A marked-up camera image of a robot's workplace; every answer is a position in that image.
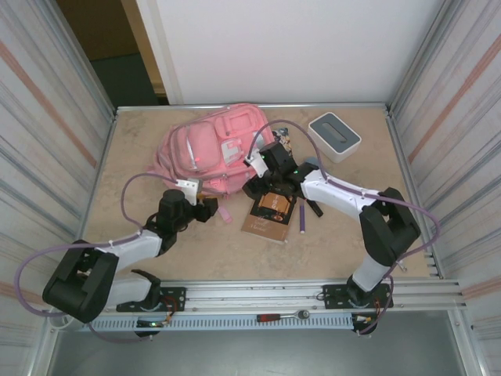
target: floor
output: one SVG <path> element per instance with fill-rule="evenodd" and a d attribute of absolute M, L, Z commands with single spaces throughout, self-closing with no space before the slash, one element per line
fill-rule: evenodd
<path fill-rule="evenodd" d="M 91 333 L 63 333 L 48 375 L 465 375 L 450 330 L 447 313 L 437 312 L 388 313 L 372 338 L 328 330 L 205 331 L 115 345 Z"/>
<path fill-rule="evenodd" d="M 121 190 L 134 174 L 145 172 L 162 137 L 174 125 L 214 110 L 134 110 L 119 113 L 103 175 L 88 219 L 87 241 L 124 237 L 135 227 L 124 221 L 120 210 Z M 350 183 L 385 190 L 400 190 L 405 184 L 387 130 L 382 108 L 273 108 L 264 109 L 269 120 L 285 118 L 306 126 L 327 111 L 333 111 L 362 137 L 359 149 L 339 164 L 324 157 L 327 171 Z M 301 163 L 312 155 L 308 140 L 290 127 L 294 157 Z M 140 222 L 157 211 L 166 186 L 159 179 L 141 178 L 128 188 L 127 213 Z M 299 234 L 299 211 L 293 213 L 287 244 L 275 244 L 240 231 L 252 200 L 236 193 L 220 204 L 232 214 L 226 224 L 219 215 L 207 223 L 191 222 L 178 235 L 177 243 L 158 258 L 134 264 L 161 279 L 260 280 L 348 278 L 366 255 L 359 222 L 324 204 L 317 218 L 306 208 L 306 233 Z M 407 273 L 397 268 L 395 277 L 428 277 L 423 254 L 405 261 Z"/>

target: red stripe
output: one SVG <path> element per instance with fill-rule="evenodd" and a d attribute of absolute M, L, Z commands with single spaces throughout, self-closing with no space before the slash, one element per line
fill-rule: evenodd
<path fill-rule="evenodd" d="M 16 74 L 16 76 L 24 83 L 28 90 L 30 90 L 33 97 L 40 103 L 40 105 L 45 109 L 47 114 L 54 120 L 54 122 L 61 128 L 63 133 L 70 139 L 70 141 L 77 147 L 78 151 L 84 156 L 87 162 L 95 167 L 97 161 L 94 159 L 92 154 L 85 148 L 84 144 L 78 139 L 78 137 L 71 131 L 68 124 L 61 117 L 59 112 L 57 112 L 54 105 L 50 100 L 41 92 L 40 88 L 36 86 L 33 80 L 28 76 L 26 71 L 21 67 L 19 62 L 16 60 L 14 55 L 7 49 L 7 47 L 0 41 L 0 56 L 5 61 L 5 63 L 10 67 L 10 69 Z"/>
<path fill-rule="evenodd" d="M 478 61 L 475 68 L 468 75 L 467 79 L 461 86 L 460 90 L 454 95 L 454 97 L 450 100 L 450 102 L 445 106 L 444 110 L 438 115 L 435 119 L 431 127 L 426 131 L 423 138 L 417 144 L 416 148 L 409 155 L 409 162 L 413 163 L 414 159 L 416 159 L 417 154 L 423 149 L 424 145 L 428 142 L 428 140 L 433 136 L 433 134 L 437 131 L 437 129 L 442 125 L 444 120 L 450 115 L 454 107 L 460 101 L 460 99 L 464 96 L 464 94 L 473 86 L 473 84 L 478 80 L 482 73 L 484 73 L 487 66 L 494 60 L 498 52 L 501 50 L 501 34 L 496 38 L 494 43 L 488 48 L 483 57 Z"/>
<path fill-rule="evenodd" d="M 475 284 L 463 289 L 463 297 L 468 300 L 472 298 L 480 298 L 481 296 L 501 291 L 501 277 L 494 277 L 485 282 Z"/>
<path fill-rule="evenodd" d="M 41 296 L 35 294 L 34 292 L 21 290 L 23 297 L 30 303 L 44 305 L 44 301 Z M 0 295 L 8 296 L 9 298 L 17 298 L 16 292 L 14 291 L 14 286 L 11 284 L 6 284 L 5 282 L 0 282 Z"/>

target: backpack pocket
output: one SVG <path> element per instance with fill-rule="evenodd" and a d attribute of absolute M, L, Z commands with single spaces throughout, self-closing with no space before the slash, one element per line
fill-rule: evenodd
<path fill-rule="evenodd" d="M 255 115 L 247 108 L 241 108 L 218 116 L 214 126 L 220 138 L 231 139 L 248 133 L 256 123 Z"/>
<path fill-rule="evenodd" d="M 185 125 L 175 130 L 173 157 L 180 168 L 203 172 L 221 163 L 221 147 L 209 122 Z"/>

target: brown book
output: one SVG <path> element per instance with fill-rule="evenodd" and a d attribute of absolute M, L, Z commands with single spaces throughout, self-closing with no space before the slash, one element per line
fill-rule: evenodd
<path fill-rule="evenodd" d="M 285 243 L 296 197 L 267 193 L 256 200 L 245 218 L 242 231 L 276 243 Z"/>

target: aluminum frame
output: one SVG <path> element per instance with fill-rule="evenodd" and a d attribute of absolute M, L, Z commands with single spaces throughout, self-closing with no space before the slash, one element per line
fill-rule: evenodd
<path fill-rule="evenodd" d="M 106 141 L 106 148 L 103 152 L 103 159 L 99 166 L 96 179 L 96 186 L 92 192 L 87 214 L 90 212 L 99 185 L 106 156 L 109 152 L 111 139 L 120 113 L 131 110 L 195 110 L 195 109 L 216 109 L 227 105 L 200 105 L 200 106 L 169 106 L 169 107 L 119 107 L 117 116 L 110 130 L 110 135 Z M 402 170 L 403 179 L 409 192 L 410 200 L 419 204 L 419 197 L 410 173 L 405 155 L 400 145 L 395 124 L 389 115 L 384 103 L 297 103 L 297 104 L 259 104 L 261 108 L 339 108 L 339 107 L 380 107 L 386 115 L 387 126 L 394 144 L 398 163 Z M 419 218 L 418 222 L 423 230 L 424 240 L 429 239 L 430 232 L 424 218 Z M 80 235 L 85 232 L 86 223 L 81 227 Z M 434 248 L 431 252 L 425 252 L 425 256 L 433 258 L 437 275 L 441 275 L 439 259 L 434 257 Z M 186 302 L 186 311 L 178 313 L 180 316 L 192 316 L 201 318 L 207 315 L 228 315 L 234 314 L 256 314 L 256 313 L 283 313 L 295 309 L 310 309 L 313 315 L 317 313 L 363 313 L 371 312 L 371 309 L 345 309 L 345 310 L 325 310 L 322 302 L 315 300 L 315 292 L 321 291 L 323 284 L 342 284 L 344 279 L 336 280 L 254 280 L 254 281 L 163 281 L 163 285 L 187 287 L 189 295 Z M 465 331 L 459 333 L 458 327 L 467 327 L 464 316 L 466 309 L 465 302 L 460 293 L 460 286 L 456 280 L 443 280 L 433 277 L 421 279 L 395 278 L 394 291 L 395 307 L 392 311 L 432 311 L 446 310 L 451 318 L 452 328 L 455 330 L 456 341 L 460 348 L 461 356 L 467 370 L 468 376 L 484 376 L 485 367 L 481 366 L 478 360 L 478 349 L 474 347 L 470 336 Z M 130 313 L 117 313 L 107 310 L 101 315 L 102 318 L 113 317 L 134 317 Z M 141 313 L 140 316 L 158 316 L 158 313 Z M 49 364 L 52 351 L 56 344 L 58 331 L 45 325 L 44 333 L 38 347 L 38 354 L 31 374 L 45 374 Z"/>

